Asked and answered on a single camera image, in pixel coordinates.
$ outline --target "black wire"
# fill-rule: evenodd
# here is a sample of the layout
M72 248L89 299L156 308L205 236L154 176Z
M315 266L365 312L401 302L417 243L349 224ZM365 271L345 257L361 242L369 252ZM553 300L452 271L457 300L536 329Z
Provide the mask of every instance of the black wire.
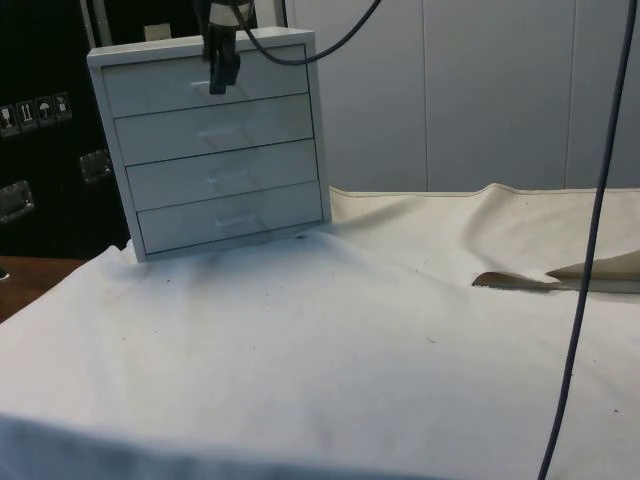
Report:
M251 32L251 29L249 28L249 25L247 25L247 22L242 16L242 13L240 13L236 0L229 1L231 10L233 10L233 14L236 16L236 20L240 24L240 27L242 28L242 30L246 32L246 34L249 36L249 39L251 40L251 43L253 43L253 45L260 51L260 53L262 53L265 57L267 57L272 62L277 63L278 65L284 65L289 67L308 65L310 63L317 62L318 60L321 60L331 55L333 52L343 47L349 40L351 40L356 35L356 33L360 31L363 25L367 23L369 18L371 18L371 15L373 15L373 12L376 11L376 9L380 6L381 3L382 3L382 0L374 0L371 6L369 7L369 10L366 11L366 13L362 16L362 18L358 21L358 23L356 23L356 25L349 31L349 33L347 33L335 45L332 45L331 47L327 48L325 51L320 52L308 58L302 58L300 60L285 60L283 58L278 58L273 56L266 48L264 48L260 44L260 42L258 42L258 39Z
M289 28L289 17L287 16L287 0L282 0L282 23L285 28Z
M591 226L589 228L589 242L587 245L587 255L584 263L584 273L582 276L582 284L580 286L580 296L578 297L578 306L576 307L576 316L573 323L573 331L571 332L571 341L569 343L569 352L567 353L567 361L564 366L564 376L562 378L562 387L560 389L560 399L558 400L558 409L553 421L551 436L547 444L547 450L540 467L538 480L545 480L553 458L553 452L560 434L564 411L567 406L569 397L569 387L571 386L571 375L573 372L573 364L576 359L576 351L580 340L580 329L582 328L582 319L584 318L584 309L587 303L587 293L589 292L589 284L591 283L591 273L593 270L593 259L595 257L596 243L598 239L598 228L600 225L600 214L602 212L602 202L604 200L604 192L607 188L607 179L609 178L609 168L611 166L611 158L613 157L613 146L615 144L616 131L618 129L618 118L620 114L620 104L622 103L622 92L624 91L624 82L627 76L627 65L629 64L629 52L631 51L631 41L636 22L637 0L629 0L629 12L627 16L627 26L624 36L624 44L622 48L622 56L620 66L618 68L618 78L616 80L616 88L613 97L613 108L611 117L609 118L609 130L607 133L607 144L605 156L602 162L600 178L598 180L598 188L596 189L596 198L593 204L593 214L591 217Z

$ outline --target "drawer cabinet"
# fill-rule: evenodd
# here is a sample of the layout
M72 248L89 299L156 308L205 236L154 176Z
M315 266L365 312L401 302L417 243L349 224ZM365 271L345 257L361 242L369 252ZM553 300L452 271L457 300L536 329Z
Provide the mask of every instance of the drawer cabinet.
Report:
M283 58L312 32L269 28ZM268 61L240 33L242 68L209 95L199 37L93 50L88 57L139 261L225 249L331 220L314 65Z

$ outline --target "white wall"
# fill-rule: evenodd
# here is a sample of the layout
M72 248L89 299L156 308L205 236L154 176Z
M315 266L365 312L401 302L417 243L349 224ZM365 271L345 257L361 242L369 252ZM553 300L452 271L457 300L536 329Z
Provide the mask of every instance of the white wall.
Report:
M340 38L371 0L288 0ZM368 191L592 187L628 0L386 0L320 62L332 184ZM610 185L640 186L640 22Z
M291 26L335 43L371 0L289 0ZM427 188L422 0L387 0L343 49L318 64L327 166L348 190Z
M276 0L256 0L256 16L259 26L272 27L277 25L275 2Z

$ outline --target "white tablecloth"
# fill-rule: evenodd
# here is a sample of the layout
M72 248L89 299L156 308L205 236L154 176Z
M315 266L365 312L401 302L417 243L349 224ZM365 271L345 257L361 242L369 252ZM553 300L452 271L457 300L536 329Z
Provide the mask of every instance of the white tablecloth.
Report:
M137 265L115 248L0 325L0 479L535 478L593 194L352 195L299 238ZM598 256L640 248L606 197ZM640 300L587 307L556 479L640 472Z

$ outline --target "table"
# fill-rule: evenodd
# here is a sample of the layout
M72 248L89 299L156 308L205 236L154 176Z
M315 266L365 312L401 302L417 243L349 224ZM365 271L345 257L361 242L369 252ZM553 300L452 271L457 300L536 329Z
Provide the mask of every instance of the table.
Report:
M51 290L84 260L0 257L9 278L0 281L0 323Z

